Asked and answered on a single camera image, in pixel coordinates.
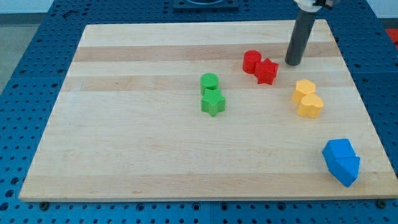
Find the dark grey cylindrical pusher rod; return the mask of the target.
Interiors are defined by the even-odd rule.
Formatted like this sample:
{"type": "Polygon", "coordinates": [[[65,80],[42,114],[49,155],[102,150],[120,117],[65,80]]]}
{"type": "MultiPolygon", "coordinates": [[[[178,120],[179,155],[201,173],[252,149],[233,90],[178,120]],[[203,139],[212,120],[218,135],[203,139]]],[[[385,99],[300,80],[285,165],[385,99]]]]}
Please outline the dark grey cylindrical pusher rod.
{"type": "Polygon", "coordinates": [[[316,15],[316,12],[299,10],[285,55],[285,62],[288,65],[297,66],[301,63],[316,15]]]}

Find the white rod mount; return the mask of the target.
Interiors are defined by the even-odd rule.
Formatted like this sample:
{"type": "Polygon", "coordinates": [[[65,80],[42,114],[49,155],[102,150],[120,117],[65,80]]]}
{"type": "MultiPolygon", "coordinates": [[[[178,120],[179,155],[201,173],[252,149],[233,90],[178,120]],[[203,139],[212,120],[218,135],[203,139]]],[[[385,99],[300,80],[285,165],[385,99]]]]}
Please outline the white rod mount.
{"type": "Polygon", "coordinates": [[[318,12],[321,8],[332,9],[334,0],[294,0],[298,7],[306,12],[318,12]]]}

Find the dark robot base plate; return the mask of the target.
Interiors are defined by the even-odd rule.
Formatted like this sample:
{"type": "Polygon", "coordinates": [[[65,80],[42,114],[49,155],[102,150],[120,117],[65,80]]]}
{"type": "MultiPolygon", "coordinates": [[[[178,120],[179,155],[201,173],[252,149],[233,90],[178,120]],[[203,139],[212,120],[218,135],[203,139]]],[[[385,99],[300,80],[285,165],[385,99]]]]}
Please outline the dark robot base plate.
{"type": "Polygon", "coordinates": [[[174,11],[238,9],[238,0],[172,0],[174,11]]]}

